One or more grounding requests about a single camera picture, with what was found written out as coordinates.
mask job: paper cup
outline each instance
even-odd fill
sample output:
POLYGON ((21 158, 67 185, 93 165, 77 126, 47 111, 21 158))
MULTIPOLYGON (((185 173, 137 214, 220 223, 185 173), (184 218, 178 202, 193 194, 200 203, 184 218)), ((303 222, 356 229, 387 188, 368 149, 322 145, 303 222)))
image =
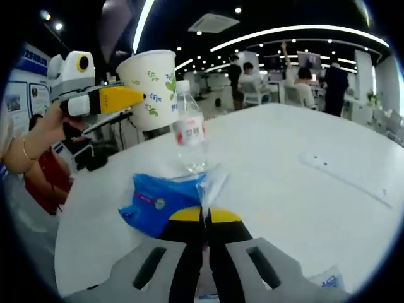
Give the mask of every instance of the paper cup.
POLYGON ((152 50, 126 59, 116 69, 124 86, 146 94, 142 103, 132 106, 134 123, 142 131, 178 120, 174 58, 169 50, 152 50))

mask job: plastic water bottle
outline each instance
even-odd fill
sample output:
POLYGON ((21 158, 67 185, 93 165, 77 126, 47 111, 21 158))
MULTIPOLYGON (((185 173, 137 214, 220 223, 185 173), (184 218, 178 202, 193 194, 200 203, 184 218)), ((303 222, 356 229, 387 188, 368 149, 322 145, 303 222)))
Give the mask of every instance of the plastic water bottle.
POLYGON ((179 145, 179 158, 192 173, 204 171, 208 156, 203 114, 191 95, 188 80, 177 82, 179 120, 173 129, 179 145))

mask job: black ceiling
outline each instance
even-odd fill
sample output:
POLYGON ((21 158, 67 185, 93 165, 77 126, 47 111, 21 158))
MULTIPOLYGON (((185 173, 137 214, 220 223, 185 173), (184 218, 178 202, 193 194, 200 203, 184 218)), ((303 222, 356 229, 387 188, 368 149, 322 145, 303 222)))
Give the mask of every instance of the black ceiling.
MULTIPOLYGON (((39 18, 38 24, 30 29, 28 42, 50 56, 60 52, 67 53, 68 49, 90 51, 95 58, 96 66, 102 67, 97 68, 97 73, 104 73, 108 70, 108 66, 103 62, 97 38, 97 23, 101 18, 104 2, 103 0, 43 0, 42 6, 52 15, 52 19, 46 22, 39 18), (44 25, 47 23, 49 28, 52 28, 54 20, 64 23, 64 29, 59 34, 59 38, 66 47, 44 25)), ((135 15, 125 34, 120 38, 117 50, 132 51, 134 31, 140 15, 140 12, 136 12, 136 8, 141 7, 143 2, 144 0, 129 0, 135 15)), ((391 54, 388 48, 375 41, 350 33, 329 30, 299 30, 269 34, 210 52, 212 47, 243 35, 270 28, 308 24, 339 25, 384 38, 383 33, 377 31, 378 27, 367 26, 353 0, 155 0, 143 30, 138 52, 170 49, 177 53, 176 64, 194 59, 193 64, 198 70, 204 66, 202 60, 206 60, 205 66, 209 67, 211 64, 222 64, 223 59, 227 59, 235 49, 258 52, 260 57, 276 54, 280 49, 279 44, 265 44, 264 47, 259 47, 258 44, 282 39, 298 39, 295 44, 289 43, 290 54, 309 49, 310 52, 330 56, 331 51, 336 51, 338 57, 354 60, 355 47, 337 43, 329 44, 325 41, 299 42, 299 38, 342 40, 374 49, 383 57, 391 54), (236 7, 242 8, 240 14, 234 11, 236 7), (206 13, 235 18, 240 23, 217 34, 204 33, 197 36, 196 33, 189 32, 188 28, 206 13), (181 51, 176 50, 178 46, 181 46, 181 51), (196 56, 201 56, 202 60, 197 60, 196 56)), ((374 63, 377 63, 379 55, 371 52, 371 56, 374 63)))

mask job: bracelet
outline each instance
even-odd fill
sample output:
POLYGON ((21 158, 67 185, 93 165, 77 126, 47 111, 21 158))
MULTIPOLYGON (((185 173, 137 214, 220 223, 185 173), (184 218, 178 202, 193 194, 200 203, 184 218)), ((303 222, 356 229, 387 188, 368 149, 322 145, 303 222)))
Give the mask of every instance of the bracelet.
POLYGON ((27 155, 27 151, 25 150, 25 138, 23 138, 23 152, 24 152, 24 155, 26 156, 26 158, 28 159, 28 160, 31 160, 31 161, 36 161, 37 159, 31 159, 28 155, 27 155))

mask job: bottle label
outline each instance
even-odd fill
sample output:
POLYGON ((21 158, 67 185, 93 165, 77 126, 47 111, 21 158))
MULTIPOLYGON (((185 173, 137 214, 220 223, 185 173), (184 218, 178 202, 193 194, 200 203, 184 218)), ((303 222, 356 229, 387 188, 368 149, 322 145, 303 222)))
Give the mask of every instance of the bottle label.
POLYGON ((205 140, 203 116, 180 118, 174 127, 177 142, 182 146, 197 145, 205 140))

